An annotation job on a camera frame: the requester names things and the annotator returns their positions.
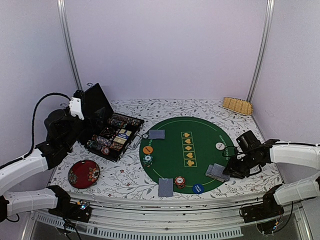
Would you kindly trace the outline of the white dealer button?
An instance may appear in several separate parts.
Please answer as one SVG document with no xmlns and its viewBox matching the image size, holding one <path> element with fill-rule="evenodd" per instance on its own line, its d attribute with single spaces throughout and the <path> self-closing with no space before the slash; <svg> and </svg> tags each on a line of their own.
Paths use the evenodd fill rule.
<svg viewBox="0 0 320 240">
<path fill-rule="evenodd" d="M 219 151 L 222 151 L 222 150 L 225 149 L 225 145 L 224 145 L 222 142 L 217 142 L 217 143 L 215 144 L 215 147 L 216 147 L 216 149 L 219 150 Z"/>
</svg>

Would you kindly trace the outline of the grey playing card deck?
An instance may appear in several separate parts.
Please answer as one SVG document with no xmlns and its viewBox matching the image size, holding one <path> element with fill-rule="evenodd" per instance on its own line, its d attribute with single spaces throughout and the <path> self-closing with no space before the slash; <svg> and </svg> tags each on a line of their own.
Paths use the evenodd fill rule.
<svg viewBox="0 0 320 240">
<path fill-rule="evenodd" d="M 230 176 L 223 173 L 225 168 L 225 166 L 219 165 L 217 163 L 210 164 L 205 172 L 205 176 L 218 180 L 222 183 L 228 182 L 230 180 Z"/>
</svg>

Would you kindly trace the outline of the red five chip stack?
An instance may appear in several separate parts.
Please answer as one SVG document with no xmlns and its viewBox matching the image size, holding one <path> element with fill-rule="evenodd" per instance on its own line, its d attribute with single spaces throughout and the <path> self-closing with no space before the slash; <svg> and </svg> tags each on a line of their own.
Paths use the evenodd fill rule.
<svg viewBox="0 0 320 240">
<path fill-rule="evenodd" d="M 110 150 L 107 146 L 102 146 L 101 149 L 100 149 L 101 153 L 105 156 L 109 155 L 110 154 Z"/>
</svg>

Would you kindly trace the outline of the blue small blind button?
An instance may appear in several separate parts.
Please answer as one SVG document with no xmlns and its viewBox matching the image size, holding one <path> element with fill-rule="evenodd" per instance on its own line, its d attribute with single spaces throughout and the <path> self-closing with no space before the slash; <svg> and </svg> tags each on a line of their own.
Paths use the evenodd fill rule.
<svg viewBox="0 0 320 240">
<path fill-rule="evenodd" d="M 192 186 L 192 191 L 194 194 L 199 195 L 205 192 L 205 188 L 202 184 L 196 183 Z"/>
</svg>

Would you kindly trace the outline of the orange big blind button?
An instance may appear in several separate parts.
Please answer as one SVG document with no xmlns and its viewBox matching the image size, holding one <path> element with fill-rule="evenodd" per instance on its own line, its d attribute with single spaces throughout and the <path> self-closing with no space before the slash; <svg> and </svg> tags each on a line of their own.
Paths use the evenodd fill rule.
<svg viewBox="0 0 320 240">
<path fill-rule="evenodd" d="M 150 155 L 152 154 L 154 151 L 153 147 L 152 146 L 144 146 L 143 149 L 142 149 L 142 152 L 145 154 L 145 155 Z"/>
</svg>

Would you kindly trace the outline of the green chip stack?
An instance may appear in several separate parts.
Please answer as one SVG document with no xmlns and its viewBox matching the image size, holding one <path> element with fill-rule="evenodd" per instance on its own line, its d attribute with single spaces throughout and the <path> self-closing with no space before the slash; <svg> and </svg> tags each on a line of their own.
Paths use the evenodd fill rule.
<svg viewBox="0 0 320 240">
<path fill-rule="evenodd" d="M 152 155 L 145 155 L 142 159 L 142 165 L 144 167 L 150 167 L 153 164 L 153 156 Z"/>
</svg>

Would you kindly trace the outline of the dealt cards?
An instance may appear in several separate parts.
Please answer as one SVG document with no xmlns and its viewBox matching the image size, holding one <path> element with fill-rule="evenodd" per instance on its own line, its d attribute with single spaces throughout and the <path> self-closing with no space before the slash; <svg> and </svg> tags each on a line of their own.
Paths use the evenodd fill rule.
<svg viewBox="0 0 320 240">
<path fill-rule="evenodd" d="M 164 129 L 150 129 L 148 131 L 148 138 L 151 140 L 163 140 L 165 139 L 165 130 Z"/>
</svg>

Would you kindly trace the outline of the dealt cards front edge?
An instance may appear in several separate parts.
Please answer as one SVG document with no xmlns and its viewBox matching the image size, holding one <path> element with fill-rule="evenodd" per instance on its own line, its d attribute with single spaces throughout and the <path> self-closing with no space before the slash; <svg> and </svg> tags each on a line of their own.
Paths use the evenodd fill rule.
<svg viewBox="0 0 320 240">
<path fill-rule="evenodd" d="M 173 193 L 174 193 L 173 179 L 159 178 L 158 179 L 158 196 L 172 197 Z"/>
</svg>

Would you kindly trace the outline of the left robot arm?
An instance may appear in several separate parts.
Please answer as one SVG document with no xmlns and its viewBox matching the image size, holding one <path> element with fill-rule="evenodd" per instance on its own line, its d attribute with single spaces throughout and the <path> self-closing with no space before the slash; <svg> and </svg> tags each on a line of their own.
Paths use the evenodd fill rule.
<svg viewBox="0 0 320 240">
<path fill-rule="evenodd" d="M 57 185 L 14 195 L 9 190 L 27 178 L 57 167 L 72 152 L 83 130 L 84 92 L 77 90 L 64 109 L 51 112 L 45 120 L 46 141 L 32 144 L 25 155 L 0 167 L 0 220 L 40 209 L 50 209 L 60 217 L 70 217 L 74 205 L 70 195 Z"/>
</svg>

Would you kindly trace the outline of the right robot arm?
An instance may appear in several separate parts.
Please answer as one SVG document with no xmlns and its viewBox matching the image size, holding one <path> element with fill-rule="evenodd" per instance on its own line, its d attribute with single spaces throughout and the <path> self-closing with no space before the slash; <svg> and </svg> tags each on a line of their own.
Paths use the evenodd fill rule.
<svg viewBox="0 0 320 240">
<path fill-rule="evenodd" d="M 242 154 L 230 157 L 223 173 L 233 178 L 247 178 L 250 169 L 258 166 L 261 169 L 266 164 L 282 163 L 309 167 L 320 170 L 320 145 L 311 143 L 285 142 L 279 139 L 269 139 L 262 143 L 249 130 L 236 139 Z M 271 188 L 263 196 L 263 203 L 258 213 L 262 218 L 269 218 L 278 207 L 287 203 L 308 200 L 320 195 L 320 174 L 316 173 L 304 179 L 289 184 L 280 184 Z"/>
</svg>

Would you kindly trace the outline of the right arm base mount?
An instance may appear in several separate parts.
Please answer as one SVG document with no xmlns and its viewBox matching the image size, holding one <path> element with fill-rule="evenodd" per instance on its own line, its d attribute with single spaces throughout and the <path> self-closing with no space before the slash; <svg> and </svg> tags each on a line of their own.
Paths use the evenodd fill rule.
<svg viewBox="0 0 320 240">
<path fill-rule="evenodd" d="M 258 222 L 273 218 L 270 221 L 257 223 L 256 227 L 263 235 L 273 234 L 280 224 L 280 220 L 284 213 L 282 206 L 267 207 L 263 203 L 260 204 L 244 204 L 239 209 L 239 215 L 243 218 L 245 223 Z"/>
</svg>

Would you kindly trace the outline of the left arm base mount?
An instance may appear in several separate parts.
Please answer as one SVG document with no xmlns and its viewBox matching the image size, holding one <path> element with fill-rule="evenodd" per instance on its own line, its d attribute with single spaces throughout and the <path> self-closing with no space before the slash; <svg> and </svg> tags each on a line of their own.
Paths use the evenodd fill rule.
<svg viewBox="0 0 320 240">
<path fill-rule="evenodd" d="M 77 203 L 68 202 L 63 207 L 57 206 L 54 209 L 49 209 L 48 213 L 68 220 L 88 223 L 92 208 L 89 201 L 79 200 Z"/>
</svg>

